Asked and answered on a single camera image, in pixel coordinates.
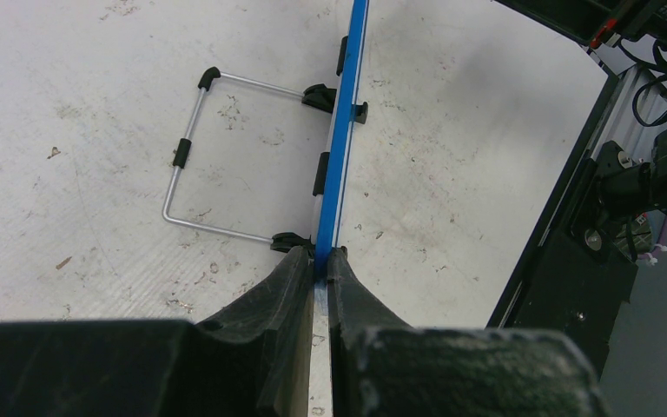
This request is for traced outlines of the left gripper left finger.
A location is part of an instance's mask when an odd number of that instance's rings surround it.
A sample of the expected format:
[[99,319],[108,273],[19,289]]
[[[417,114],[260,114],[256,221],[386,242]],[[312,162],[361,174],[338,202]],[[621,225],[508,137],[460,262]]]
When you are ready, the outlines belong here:
[[0,323],[0,416],[303,416],[314,262],[291,249],[204,321]]

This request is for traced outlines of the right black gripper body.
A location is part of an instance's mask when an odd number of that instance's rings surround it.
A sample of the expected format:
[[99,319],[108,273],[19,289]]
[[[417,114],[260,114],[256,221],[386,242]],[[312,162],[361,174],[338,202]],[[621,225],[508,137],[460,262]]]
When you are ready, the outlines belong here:
[[584,46],[637,38],[656,11],[654,1],[498,0],[498,3]]

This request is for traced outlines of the blue framed whiteboard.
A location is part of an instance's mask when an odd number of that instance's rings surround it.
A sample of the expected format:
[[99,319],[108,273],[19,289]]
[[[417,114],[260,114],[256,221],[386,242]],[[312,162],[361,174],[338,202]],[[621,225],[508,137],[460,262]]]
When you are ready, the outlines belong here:
[[347,171],[356,117],[360,72],[364,54],[369,2],[353,2],[343,52],[337,98],[326,150],[329,153],[324,191],[315,198],[314,312],[310,358],[307,416],[332,416],[334,357],[329,318],[327,261],[339,247],[341,216],[347,186]]

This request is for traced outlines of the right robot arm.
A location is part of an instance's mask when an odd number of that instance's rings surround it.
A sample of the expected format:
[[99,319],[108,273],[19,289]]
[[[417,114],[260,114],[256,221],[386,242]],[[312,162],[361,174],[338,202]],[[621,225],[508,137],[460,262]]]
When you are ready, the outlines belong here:
[[[667,82],[667,1],[506,1],[504,5],[590,50],[605,44],[653,72],[632,98],[631,110],[644,128],[667,123],[640,114],[640,98]],[[610,218],[658,209],[667,215],[667,130],[659,134],[652,159],[598,183],[598,199]]]

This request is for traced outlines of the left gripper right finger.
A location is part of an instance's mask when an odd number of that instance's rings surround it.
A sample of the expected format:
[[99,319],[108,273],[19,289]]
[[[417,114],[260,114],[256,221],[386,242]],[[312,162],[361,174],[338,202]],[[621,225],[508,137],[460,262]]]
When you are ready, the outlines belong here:
[[336,416],[606,416],[579,348],[555,331],[415,328],[327,259]]

